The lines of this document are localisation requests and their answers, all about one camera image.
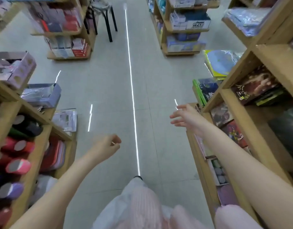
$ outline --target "pink striped clothing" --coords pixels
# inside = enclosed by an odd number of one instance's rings
[[[216,229],[262,229],[242,208],[220,207]],[[207,229],[182,206],[162,206],[145,183],[134,178],[97,217],[94,229]]]

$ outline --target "blue box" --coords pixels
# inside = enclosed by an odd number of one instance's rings
[[[40,90],[48,88],[53,85],[49,96],[43,97]],[[61,87],[58,84],[29,84],[23,91],[21,98],[26,100],[32,106],[43,106],[44,108],[54,108],[61,96]]]

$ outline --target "pink box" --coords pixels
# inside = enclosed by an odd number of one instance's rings
[[[0,59],[17,59],[17,66],[6,66],[0,62],[0,69],[8,69],[8,72],[0,73],[0,80],[13,89],[20,89],[24,84],[27,76],[35,68],[34,58],[28,52],[0,52]]]

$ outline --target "floor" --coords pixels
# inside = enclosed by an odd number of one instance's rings
[[[207,49],[245,50],[221,22],[229,1],[208,10],[210,31],[201,35]],[[169,119],[175,103],[196,102],[192,80],[210,76],[203,55],[164,57],[146,0],[111,3],[118,32],[112,30],[110,43],[100,18],[89,61],[47,60],[44,39],[29,34],[31,26],[22,13],[0,34],[0,51],[27,50],[36,59],[30,83],[57,81],[62,88],[58,109],[77,108],[76,159],[86,153],[97,134],[116,133],[122,139],[120,150],[80,185],[68,206],[64,228],[91,228],[106,204],[138,174],[137,150],[141,176],[160,201],[171,207],[181,204],[214,228],[185,129],[173,127]]]

